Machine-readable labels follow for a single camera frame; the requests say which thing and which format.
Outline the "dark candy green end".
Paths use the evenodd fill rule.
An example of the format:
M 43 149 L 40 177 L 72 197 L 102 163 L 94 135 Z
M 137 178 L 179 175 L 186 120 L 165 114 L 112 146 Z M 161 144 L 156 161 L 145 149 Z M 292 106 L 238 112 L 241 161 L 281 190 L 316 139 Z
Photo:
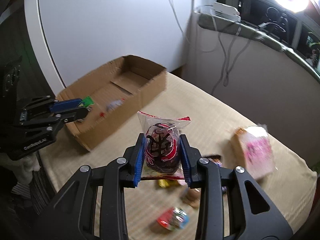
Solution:
M 77 106 L 77 122 L 83 122 L 89 112 L 93 109 L 94 101 L 90 96 L 85 97 Z

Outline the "red mask snack bag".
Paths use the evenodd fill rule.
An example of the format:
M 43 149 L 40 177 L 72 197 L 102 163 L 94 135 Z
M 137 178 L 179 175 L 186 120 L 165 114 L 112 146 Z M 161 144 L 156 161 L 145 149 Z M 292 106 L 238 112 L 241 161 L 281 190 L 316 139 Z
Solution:
M 178 147 L 181 130 L 191 123 L 191 119 L 188 116 L 161 118 L 142 111 L 137 115 L 145 138 L 141 179 L 182 180 Z

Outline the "brown chocolate snack packet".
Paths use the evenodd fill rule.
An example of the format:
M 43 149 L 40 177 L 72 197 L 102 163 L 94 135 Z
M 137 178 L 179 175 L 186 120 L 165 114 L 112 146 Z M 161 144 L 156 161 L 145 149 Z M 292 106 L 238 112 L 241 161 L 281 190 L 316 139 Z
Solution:
M 201 190 L 200 189 L 190 189 L 188 187 L 185 188 L 181 196 L 182 202 L 188 204 L 193 209 L 198 209 L 200 206 L 200 198 L 201 198 Z

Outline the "yellow candy packet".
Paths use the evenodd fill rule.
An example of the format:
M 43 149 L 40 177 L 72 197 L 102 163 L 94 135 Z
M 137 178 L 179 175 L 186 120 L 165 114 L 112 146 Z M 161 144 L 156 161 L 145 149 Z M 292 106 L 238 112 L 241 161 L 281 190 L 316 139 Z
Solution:
M 178 180 L 168 180 L 168 179 L 159 179 L 157 180 L 157 184 L 160 188 L 163 188 L 163 189 L 180 186 L 180 183 Z

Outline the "brown cardboard box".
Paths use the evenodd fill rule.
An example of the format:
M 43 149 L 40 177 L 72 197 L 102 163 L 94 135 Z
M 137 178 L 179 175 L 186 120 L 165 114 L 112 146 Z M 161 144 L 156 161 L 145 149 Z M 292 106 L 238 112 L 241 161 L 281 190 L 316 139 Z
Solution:
M 93 150 L 166 89 L 165 67 L 135 55 L 114 59 L 62 90 L 57 99 L 92 99 L 88 115 L 67 124 L 80 145 Z

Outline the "red round candy packet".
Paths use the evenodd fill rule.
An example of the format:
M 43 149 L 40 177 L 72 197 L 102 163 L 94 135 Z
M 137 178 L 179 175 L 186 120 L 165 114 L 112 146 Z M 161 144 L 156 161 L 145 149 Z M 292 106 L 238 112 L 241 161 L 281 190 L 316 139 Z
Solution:
M 189 223 L 189 216 L 183 209 L 171 207 L 162 213 L 156 222 L 169 231 L 181 230 Z

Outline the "packaged sliced bread loaf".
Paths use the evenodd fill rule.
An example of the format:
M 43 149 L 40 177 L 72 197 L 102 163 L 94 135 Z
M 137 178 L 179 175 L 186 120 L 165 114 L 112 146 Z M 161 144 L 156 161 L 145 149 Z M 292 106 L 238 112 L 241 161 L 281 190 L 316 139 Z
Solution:
M 264 126 L 239 127 L 231 137 L 237 166 L 243 167 L 255 180 L 261 180 L 276 169 L 272 146 Z

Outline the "white power strip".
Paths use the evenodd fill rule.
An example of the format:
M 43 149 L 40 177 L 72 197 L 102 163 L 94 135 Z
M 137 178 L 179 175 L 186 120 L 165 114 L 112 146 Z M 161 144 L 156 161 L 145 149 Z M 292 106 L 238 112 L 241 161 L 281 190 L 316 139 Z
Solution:
M 213 4 L 215 15 L 233 22 L 241 22 L 240 12 L 233 6 L 215 2 Z

